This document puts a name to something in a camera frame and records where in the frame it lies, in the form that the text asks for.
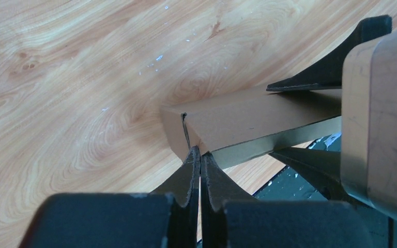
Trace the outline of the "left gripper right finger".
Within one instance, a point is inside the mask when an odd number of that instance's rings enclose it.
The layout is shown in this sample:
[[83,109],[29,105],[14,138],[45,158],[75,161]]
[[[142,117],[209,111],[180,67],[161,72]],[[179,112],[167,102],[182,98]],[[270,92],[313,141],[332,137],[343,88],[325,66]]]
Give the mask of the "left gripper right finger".
[[261,201],[211,153],[201,156],[203,247],[373,247],[360,215],[342,201]]

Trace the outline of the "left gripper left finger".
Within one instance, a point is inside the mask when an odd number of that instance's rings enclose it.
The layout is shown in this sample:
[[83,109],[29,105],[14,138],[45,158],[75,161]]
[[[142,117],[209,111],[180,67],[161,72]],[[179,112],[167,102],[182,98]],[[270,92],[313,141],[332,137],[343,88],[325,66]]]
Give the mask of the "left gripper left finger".
[[36,211],[20,247],[196,247],[200,151],[149,193],[58,193]]

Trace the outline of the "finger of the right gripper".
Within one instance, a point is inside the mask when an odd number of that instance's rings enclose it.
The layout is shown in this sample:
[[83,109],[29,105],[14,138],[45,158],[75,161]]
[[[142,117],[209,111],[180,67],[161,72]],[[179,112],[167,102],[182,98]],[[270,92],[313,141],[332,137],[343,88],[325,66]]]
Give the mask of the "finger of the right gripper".
[[333,51],[295,76],[269,84],[269,92],[341,89],[343,64],[356,46],[392,32],[392,17],[379,15],[361,20]]
[[340,152],[287,147],[272,151],[269,155],[291,167],[327,200],[367,206],[344,190],[340,179]]

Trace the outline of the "brown cardboard box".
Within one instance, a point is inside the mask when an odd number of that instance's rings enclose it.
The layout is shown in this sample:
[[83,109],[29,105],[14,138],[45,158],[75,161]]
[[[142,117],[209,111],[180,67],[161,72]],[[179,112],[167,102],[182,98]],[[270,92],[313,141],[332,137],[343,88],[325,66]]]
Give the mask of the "brown cardboard box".
[[397,219],[397,31],[353,48],[338,89],[267,92],[260,85],[163,106],[161,120],[181,159],[198,146],[228,168],[341,134],[338,181],[345,192]]

